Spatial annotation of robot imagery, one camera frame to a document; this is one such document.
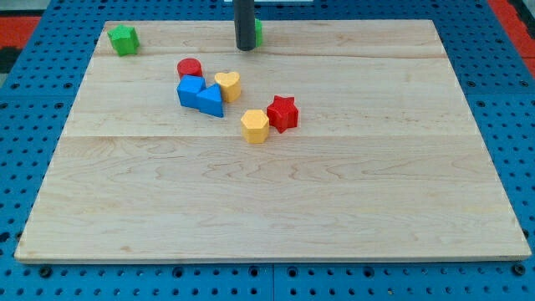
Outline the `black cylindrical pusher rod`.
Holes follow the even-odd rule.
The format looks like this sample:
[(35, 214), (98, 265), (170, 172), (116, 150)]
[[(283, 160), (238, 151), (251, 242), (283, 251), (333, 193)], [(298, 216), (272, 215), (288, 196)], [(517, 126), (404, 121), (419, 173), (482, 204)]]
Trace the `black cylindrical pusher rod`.
[(237, 48), (250, 51), (256, 47), (253, 0), (233, 0), (234, 26)]

